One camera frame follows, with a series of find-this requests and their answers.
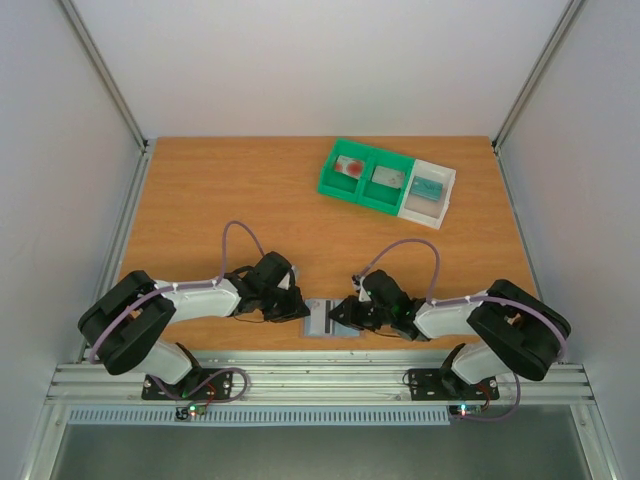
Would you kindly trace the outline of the red circle card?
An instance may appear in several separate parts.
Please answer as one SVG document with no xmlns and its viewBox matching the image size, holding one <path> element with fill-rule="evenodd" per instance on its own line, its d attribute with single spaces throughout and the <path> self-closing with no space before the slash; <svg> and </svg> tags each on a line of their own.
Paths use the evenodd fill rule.
<svg viewBox="0 0 640 480">
<path fill-rule="evenodd" d="M 364 160 L 339 155 L 335 160 L 333 170 L 350 178 L 359 179 L 365 166 L 366 163 Z"/>
</svg>

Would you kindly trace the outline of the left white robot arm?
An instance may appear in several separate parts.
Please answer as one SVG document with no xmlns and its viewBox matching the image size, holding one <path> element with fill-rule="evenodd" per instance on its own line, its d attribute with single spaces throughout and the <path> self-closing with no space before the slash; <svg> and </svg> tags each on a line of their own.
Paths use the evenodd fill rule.
<svg viewBox="0 0 640 480">
<path fill-rule="evenodd" d="M 189 398 L 200 389 L 202 368 L 185 347 L 162 340 L 166 328 L 255 311 L 268 323 L 310 314 L 295 267 L 277 252 L 213 280 L 171 283 L 133 271 L 80 317 L 78 330 L 91 346 L 89 361 L 101 362 L 109 374 L 143 372 Z"/>
</svg>

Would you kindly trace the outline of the white magnetic stripe card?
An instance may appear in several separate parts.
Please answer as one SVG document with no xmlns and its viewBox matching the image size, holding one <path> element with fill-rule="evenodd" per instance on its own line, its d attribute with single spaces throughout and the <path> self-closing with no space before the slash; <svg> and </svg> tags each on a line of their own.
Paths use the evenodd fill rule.
<svg viewBox="0 0 640 480">
<path fill-rule="evenodd" d="M 311 299 L 309 301 L 310 314 L 305 322 L 305 332 L 308 336 L 324 337 L 331 334 L 331 320 L 328 312 L 331 301 L 328 299 Z"/>
</svg>

